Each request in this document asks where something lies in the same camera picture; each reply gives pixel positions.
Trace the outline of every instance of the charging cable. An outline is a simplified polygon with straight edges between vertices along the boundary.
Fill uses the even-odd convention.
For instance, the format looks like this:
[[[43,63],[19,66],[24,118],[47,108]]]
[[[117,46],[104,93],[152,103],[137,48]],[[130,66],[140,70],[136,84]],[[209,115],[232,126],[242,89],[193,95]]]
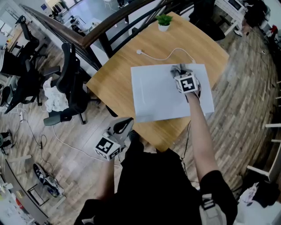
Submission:
[[[137,50],[137,54],[144,54],[144,55],[146,55],[146,56],[149,57],[149,58],[152,58],[152,59],[155,59],[155,60],[159,60],[159,61],[164,61],[164,60],[170,58],[170,56],[173,54],[173,52],[174,52],[175,50],[177,50],[177,49],[178,49],[178,50],[184,51],[190,58],[192,58],[192,56],[189,55],[189,53],[188,53],[187,51],[185,51],[184,49],[179,48],[179,47],[176,47],[174,50],[172,50],[172,52],[169,54],[169,56],[168,56],[167,58],[164,58],[164,59],[153,58],[153,57],[151,57],[150,55],[145,54],[145,53],[144,53],[142,50],[140,50],[140,49]]]

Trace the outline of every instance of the office chair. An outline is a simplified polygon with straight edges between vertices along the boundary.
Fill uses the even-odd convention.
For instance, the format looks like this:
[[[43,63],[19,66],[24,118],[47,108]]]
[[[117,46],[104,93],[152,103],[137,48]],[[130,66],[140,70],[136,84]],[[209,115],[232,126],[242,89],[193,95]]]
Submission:
[[[18,79],[17,88],[14,91],[12,100],[8,103],[7,110],[4,114],[10,112],[19,103],[29,104],[34,102],[36,98],[37,104],[39,106],[42,105],[39,100],[39,93],[44,77],[39,74],[35,69],[35,66],[30,63],[29,60],[26,60],[26,70],[27,73]]]
[[[21,49],[20,53],[19,53],[19,58],[21,60],[22,64],[25,64],[25,61],[28,59],[31,59],[31,56],[33,56],[31,62],[35,63],[35,60],[38,57],[45,57],[47,58],[47,55],[45,54],[40,54],[40,51],[42,50],[42,48],[47,47],[46,44],[43,44],[37,51],[35,50],[37,47],[39,47],[39,40],[34,37],[32,35],[32,33],[30,32],[30,30],[27,27],[26,22],[26,18],[25,16],[21,16],[18,21],[16,22],[16,24],[20,24],[22,27],[22,31],[23,34],[25,36],[25,39],[27,39],[29,42]]]
[[[215,0],[194,1],[194,11],[189,16],[189,22],[197,26],[214,41],[217,41],[225,38],[225,35],[219,26],[211,19],[214,5]]]
[[[99,99],[90,99],[89,95],[83,90],[83,82],[88,81],[90,76],[80,68],[80,61],[76,57],[74,44],[63,43],[61,48],[65,56],[62,72],[60,72],[60,67],[56,66],[46,70],[44,76],[53,73],[60,76],[59,79],[51,82],[51,87],[56,86],[59,92],[66,95],[69,108],[60,112],[50,112],[49,117],[44,119],[44,124],[51,126],[70,121],[72,116],[75,115],[79,115],[81,124],[86,124],[81,114],[86,110],[88,102],[100,103],[101,101]]]
[[[18,77],[10,76],[5,84],[5,87],[2,90],[2,99],[0,102],[1,107],[9,106],[17,87],[18,87]]]

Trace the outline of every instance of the shoe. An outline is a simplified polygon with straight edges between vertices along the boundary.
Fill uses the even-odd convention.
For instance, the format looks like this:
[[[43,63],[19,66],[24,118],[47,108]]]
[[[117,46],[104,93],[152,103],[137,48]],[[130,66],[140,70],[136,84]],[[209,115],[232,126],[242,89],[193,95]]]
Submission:
[[[129,132],[129,139],[131,142],[138,142],[140,140],[140,135],[136,131],[132,130]]]
[[[242,33],[241,30],[235,30],[234,32],[235,32],[237,35],[239,35],[239,36],[243,36],[243,33]]]

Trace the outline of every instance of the sheet of paper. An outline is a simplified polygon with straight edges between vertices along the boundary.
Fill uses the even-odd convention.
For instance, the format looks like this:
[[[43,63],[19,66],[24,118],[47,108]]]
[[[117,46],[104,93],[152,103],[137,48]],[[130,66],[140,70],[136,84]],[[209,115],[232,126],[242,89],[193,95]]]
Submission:
[[[136,122],[190,116],[185,95],[177,90],[171,75],[175,64],[131,67]],[[201,84],[200,105],[204,113],[214,112],[212,92],[204,64],[186,64]]]

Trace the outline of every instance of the wooden floor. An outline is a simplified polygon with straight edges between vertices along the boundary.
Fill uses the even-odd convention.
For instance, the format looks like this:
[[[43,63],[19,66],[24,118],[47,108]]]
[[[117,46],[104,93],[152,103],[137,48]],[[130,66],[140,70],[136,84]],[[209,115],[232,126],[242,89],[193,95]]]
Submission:
[[[272,134],[264,125],[272,120],[270,112],[274,110],[276,104],[274,98],[278,95],[278,90],[274,89],[272,84],[276,83],[277,73],[258,29],[254,29],[247,37],[238,37],[231,32],[219,44],[228,52],[230,59],[225,72],[212,90],[215,112],[208,115],[207,119],[218,165],[226,182],[234,188],[241,183],[239,173],[245,173],[246,166],[252,165],[263,153],[267,140]],[[49,44],[47,52],[49,57],[41,61],[41,69],[56,64],[62,65],[63,54],[56,46]],[[28,105],[25,118],[29,112]],[[46,112],[42,112],[41,108],[33,103],[28,121],[37,141],[40,141],[41,135],[46,135],[47,142],[43,148],[43,157],[54,169],[43,162],[40,149],[26,122],[20,124],[15,137],[17,145],[7,150],[10,154],[8,158],[32,154],[34,161],[53,173],[65,189],[67,199],[50,217],[50,222],[55,225],[69,225],[73,224],[85,200],[94,198],[101,162],[59,142],[53,134],[52,127],[43,124],[43,119],[47,116]],[[0,119],[1,132],[8,128],[13,133],[16,132],[19,126],[19,116],[16,113],[7,115],[2,113]],[[55,125],[54,130],[62,141],[97,156],[94,154],[94,144],[113,118],[104,104],[101,103],[97,108],[91,102],[86,111],[86,119],[87,124],[82,126],[79,118],[75,116],[71,122]],[[185,130],[179,140],[171,146],[180,156],[184,152],[186,139]],[[154,151],[149,144],[145,146],[146,151]],[[7,157],[0,156],[1,165],[5,158]],[[189,179],[196,181],[191,141],[188,143],[184,161]],[[16,172],[28,171],[27,175],[20,177],[25,188],[30,188],[36,183],[30,166],[30,162],[13,164]],[[115,169],[115,188],[117,188],[121,168],[115,167]],[[57,199],[52,198],[42,208],[48,212],[56,201]]]

